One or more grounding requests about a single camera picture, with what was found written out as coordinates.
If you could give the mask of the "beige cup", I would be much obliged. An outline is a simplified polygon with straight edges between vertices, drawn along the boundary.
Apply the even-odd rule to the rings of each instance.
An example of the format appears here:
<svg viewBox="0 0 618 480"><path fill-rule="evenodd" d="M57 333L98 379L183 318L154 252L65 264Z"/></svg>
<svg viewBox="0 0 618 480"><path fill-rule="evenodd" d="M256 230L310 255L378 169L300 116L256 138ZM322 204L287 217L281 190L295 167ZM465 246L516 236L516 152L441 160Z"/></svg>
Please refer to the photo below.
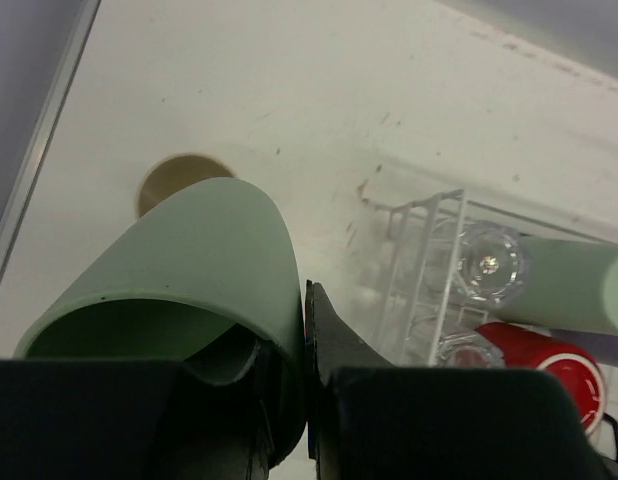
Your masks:
<svg viewBox="0 0 618 480"><path fill-rule="evenodd" d="M154 165L140 182L136 200L137 218L179 191L212 178L235 178L236 174L218 159L198 154L181 153Z"/></svg>

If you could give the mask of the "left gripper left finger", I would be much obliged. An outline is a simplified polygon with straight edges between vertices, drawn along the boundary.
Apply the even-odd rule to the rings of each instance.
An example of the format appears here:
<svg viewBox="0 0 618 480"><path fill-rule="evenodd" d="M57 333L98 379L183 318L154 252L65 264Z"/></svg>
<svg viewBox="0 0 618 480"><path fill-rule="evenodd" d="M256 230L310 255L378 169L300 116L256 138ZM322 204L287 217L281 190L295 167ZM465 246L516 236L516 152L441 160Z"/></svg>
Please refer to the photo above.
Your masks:
<svg viewBox="0 0 618 480"><path fill-rule="evenodd" d="M264 479L269 350L0 360L0 479Z"/></svg>

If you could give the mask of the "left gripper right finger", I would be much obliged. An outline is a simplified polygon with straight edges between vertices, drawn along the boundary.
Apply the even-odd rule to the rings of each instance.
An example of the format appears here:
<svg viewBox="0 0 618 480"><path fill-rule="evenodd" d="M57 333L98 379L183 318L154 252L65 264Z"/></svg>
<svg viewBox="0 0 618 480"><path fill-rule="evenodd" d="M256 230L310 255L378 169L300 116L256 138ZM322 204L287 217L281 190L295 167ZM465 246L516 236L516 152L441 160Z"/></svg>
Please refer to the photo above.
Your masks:
<svg viewBox="0 0 618 480"><path fill-rule="evenodd" d="M308 454L321 479L618 479L558 381L534 370L399 367L324 287L305 296Z"/></svg>

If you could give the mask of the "light green cup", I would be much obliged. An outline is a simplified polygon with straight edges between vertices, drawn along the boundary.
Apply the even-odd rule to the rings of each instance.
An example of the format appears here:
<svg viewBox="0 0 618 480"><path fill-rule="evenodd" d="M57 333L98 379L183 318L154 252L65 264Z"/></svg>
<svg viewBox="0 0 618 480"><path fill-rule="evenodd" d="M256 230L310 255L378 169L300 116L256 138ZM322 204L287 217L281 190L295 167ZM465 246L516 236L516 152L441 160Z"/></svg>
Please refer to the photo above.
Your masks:
<svg viewBox="0 0 618 480"><path fill-rule="evenodd" d="M27 329L19 358L185 360L239 327L270 345L281 394L278 465L306 421L304 326L284 220L262 190L212 178L133 224Z"/></svg>

